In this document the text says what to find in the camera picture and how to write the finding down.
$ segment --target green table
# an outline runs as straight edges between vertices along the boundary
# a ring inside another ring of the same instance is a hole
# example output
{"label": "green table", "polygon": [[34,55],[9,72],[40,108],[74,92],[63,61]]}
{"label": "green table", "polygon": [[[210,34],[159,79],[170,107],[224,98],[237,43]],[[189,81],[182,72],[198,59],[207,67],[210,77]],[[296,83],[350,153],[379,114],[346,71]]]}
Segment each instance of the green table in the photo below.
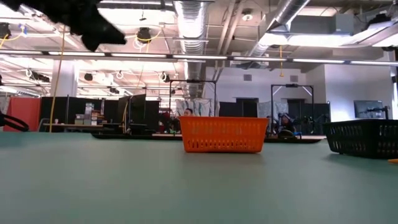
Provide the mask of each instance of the green table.
{"label": "green table", "polygon": [[0,133],[0,223],[396,223],[398,166],[326,142],[186,154],[178,141]]}

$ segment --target plastic basket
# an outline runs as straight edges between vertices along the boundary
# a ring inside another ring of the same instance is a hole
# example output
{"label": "plastic basket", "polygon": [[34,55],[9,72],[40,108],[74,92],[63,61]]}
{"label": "plastic basket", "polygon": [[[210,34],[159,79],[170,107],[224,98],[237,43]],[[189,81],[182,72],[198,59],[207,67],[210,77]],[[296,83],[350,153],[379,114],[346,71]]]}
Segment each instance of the plastic basket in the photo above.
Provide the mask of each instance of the plastic basket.
{"label": "plastic basket", "polygon": [[330,150],[375,159],[398,158],[398,121],[362,119],[323,125]]}
{"label": "plastic basket", "polygon": [[261,152],[268,119],[196,117],[180,118],[186,152]]}

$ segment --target black basket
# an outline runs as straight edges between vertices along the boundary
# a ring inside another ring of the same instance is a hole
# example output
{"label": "black basket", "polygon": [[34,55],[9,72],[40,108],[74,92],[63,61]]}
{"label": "black basket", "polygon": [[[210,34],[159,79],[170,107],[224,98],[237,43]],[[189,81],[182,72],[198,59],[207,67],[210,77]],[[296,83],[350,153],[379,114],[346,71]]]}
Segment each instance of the black basket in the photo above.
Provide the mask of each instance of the black basket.
{"label": "black basket", "polygon": [[330,150],[374,159],[398,159],[398,120],[361,119],[326,123]]}

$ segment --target television screen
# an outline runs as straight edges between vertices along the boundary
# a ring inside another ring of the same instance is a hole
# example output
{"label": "television screen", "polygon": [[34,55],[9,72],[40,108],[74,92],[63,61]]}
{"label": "television screen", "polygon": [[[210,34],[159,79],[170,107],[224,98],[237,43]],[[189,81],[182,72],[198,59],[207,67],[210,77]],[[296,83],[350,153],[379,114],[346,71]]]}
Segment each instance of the television screen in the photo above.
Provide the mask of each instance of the television screen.
{"label": "television screen", "polygon": [[375,109],[382,109],[383,102],[381,100],[355,100],[354,110],[355,118],[384,118],[384,112]]}

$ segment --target orange basket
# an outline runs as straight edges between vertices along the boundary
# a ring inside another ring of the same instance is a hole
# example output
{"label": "orange basket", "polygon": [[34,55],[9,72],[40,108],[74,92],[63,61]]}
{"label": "orange basket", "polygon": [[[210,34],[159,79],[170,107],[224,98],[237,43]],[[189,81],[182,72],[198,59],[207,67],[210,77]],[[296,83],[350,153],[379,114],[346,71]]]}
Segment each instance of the orange basket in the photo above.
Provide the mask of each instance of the orange basket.
{"label": "orange basket", "polygon": [[267,118],[180,117],[186,152],[261,152]]}

